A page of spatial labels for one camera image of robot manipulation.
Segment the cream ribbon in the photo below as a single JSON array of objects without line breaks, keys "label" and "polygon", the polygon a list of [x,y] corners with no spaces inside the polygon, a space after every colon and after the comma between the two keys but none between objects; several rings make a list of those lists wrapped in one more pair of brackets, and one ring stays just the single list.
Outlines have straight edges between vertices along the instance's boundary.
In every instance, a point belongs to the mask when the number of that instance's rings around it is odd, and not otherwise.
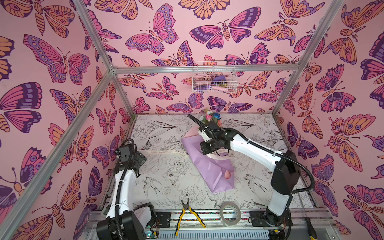
[{"label": "cream ribbon", "polygon": [[[178,152],[178,151],[175,151],[175,150],[166,150],[166,151],[154,151],[154,150],[141,150],[141,152],[145,155],[145,154],[166,154],[166,155],[171,155],[171,154],[179,154],[179,155],[183,155],[183,156],[188,156],[188,154],[184,154],[184,153],[181,153],[181,152]],[[209,157],[211,159],[214,159],[214,160],[219,160],[219,161],[223,161],[223,160],[228,160],[230,159],[231,156],[219,156],[219,155],[216,155],[216,154],[208,154],[206,155],[206,157]]]}]

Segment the blue fake rose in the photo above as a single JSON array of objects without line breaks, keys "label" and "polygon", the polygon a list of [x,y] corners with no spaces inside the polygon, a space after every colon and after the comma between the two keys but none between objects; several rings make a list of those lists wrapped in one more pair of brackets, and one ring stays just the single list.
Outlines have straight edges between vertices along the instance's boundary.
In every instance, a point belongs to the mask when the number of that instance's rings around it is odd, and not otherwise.
[{"label": "blue fake rose", "polygon": [[217,120],[220,120],[221,119],[221,115],[219,113],[214,113],[213,114],[213,117]]}]

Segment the small pink fake rose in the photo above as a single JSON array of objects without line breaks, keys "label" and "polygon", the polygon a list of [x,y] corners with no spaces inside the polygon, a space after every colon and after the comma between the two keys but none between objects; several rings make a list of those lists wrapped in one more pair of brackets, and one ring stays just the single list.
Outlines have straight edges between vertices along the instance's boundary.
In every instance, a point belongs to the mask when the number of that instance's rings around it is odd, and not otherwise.
[{"label": "small pink fake rose", "polygon": [[212,111],[205,110],[205,119],[210,122],[213,119],[214,113]]}]

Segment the purple pink wrapping paper sheet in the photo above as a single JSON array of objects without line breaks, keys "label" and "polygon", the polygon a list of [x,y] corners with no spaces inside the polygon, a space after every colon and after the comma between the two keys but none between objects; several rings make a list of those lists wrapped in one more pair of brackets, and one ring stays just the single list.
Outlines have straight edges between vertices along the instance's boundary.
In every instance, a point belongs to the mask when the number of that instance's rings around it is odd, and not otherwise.
[{"label": "purple pink wrapping paper sheet", "polygon": [[199,127],[192,127],[182,138],[182,143],[211,193],[221,193],[235,188],[235,169],[228,158],[203,155]]}]

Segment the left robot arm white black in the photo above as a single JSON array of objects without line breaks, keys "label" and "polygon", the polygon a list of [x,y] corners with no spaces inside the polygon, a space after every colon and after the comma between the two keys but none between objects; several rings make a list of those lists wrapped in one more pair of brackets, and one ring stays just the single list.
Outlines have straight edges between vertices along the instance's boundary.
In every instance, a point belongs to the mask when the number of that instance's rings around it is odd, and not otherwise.
[{"label": "left robot arm white black", "polygon": [[147,157],[138,152],[133,139],[123,141],[115,155],[115,188],[106,219],[97,224],[98,239],[144,240],[145,228],[155,221],[156,213],[151,203],[133,207],[133,188]]}]

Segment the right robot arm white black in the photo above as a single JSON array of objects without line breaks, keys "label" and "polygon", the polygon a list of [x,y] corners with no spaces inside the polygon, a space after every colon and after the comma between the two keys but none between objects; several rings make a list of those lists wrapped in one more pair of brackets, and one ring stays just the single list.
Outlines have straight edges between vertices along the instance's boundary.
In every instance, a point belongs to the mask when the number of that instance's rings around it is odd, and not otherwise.
[{"label": "right robot arm white black", "polygon": [[[263,146],[233,128],[220,128],[216,123],[203,124],[193,115],[188,117],[199,126],[199,134],[203,137],[200,147],[203,155],[213,153],[221,148],[239,152],[262,164],[272,172],[271,186],[273,193],[261,219],[270,227],[278,227],[288,223],[283,219],[284,213],[289,212],[293,195],[308,192],[315,187],[314,176],[302,164],[298,163],[296,155],[291,151],[281,152]],[[299,170],[308,174],[311,183],[306,188],[295,189],[300,177]]]}]

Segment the clear tape roll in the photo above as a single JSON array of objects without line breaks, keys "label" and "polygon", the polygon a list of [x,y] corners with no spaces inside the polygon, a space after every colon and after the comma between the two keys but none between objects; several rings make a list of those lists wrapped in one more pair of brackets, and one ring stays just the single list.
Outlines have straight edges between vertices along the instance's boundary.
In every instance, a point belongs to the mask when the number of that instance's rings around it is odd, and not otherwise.
[{"label": "clear tape roll", "polygon": [[220,207],[219,215],[223,226],[228,228],[236,226],[242,219],[240,208],[232,202],[224,202]]}]

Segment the black yellow screwdriver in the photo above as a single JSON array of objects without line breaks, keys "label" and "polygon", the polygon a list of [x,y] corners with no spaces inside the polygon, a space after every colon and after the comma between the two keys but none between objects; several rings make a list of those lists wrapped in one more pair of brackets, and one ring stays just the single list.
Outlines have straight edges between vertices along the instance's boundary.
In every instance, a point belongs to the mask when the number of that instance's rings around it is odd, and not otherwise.
[{"label": "black yellow screwdriver", "polygon": [[299,196],[299,200],[300,200],[300,203],[301,203],[302,211],[303,211],[303,213],[305,215],[304,221],[306,222],[306,225],[307,225],[307,231],[308,231],[308,234],[310,236],[310,240],[318,240],[317,232],[316,232],[315,228],[312,225],[311,219],[307,215],[307,212],[306,212],[304,203],[302,201],[301,195],[298,194],[298,196]]}]

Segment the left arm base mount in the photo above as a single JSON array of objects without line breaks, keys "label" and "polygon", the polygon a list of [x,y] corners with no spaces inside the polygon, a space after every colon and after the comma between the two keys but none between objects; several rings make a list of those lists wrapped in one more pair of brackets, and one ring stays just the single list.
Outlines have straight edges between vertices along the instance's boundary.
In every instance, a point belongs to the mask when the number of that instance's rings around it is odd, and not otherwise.
[{"label": "left arm base mount", "polygon": [[148,229],[170,228],[171,212],[156,212],[147,223]]}]

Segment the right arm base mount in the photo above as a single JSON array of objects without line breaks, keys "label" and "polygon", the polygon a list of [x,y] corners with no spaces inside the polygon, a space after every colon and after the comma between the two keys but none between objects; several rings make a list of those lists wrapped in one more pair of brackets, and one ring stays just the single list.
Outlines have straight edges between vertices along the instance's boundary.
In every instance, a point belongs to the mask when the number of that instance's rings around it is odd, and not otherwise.
[{"label": "right arm base mount", "polygon": [[281,216],[277,216],[269,210],[250,211],[248,221],[253,227],[283,229],[293,226],[291,214],[288,209],[286,209]]}]

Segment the aluminium front rail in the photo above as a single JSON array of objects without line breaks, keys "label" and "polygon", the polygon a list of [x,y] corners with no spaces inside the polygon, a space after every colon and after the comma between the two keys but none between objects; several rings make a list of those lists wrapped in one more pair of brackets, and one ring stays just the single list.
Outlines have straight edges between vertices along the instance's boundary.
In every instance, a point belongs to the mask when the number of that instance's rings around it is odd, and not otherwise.
[{"label": "aluminium front rail", "polygon": [[[161,210],[171,212],[170,228],[145,229],[146,240],[282,240],[289,234],[290,240],[308,240],[310,236],[301,209],[292,209],[292,227],[282,230],[264,227],[253,227],[249,223],[250,211],[242,210],[242,219],[231,228],[223,226],[218,210],[199,211],[206,227],[203,228],[195,216],[186,213],[182,219],[181,229],[175,234],[180,211]],[[307,209],[319,240],[341,240],[343,238],[339,227],[332,220],[331,215],[324,209]]]}]

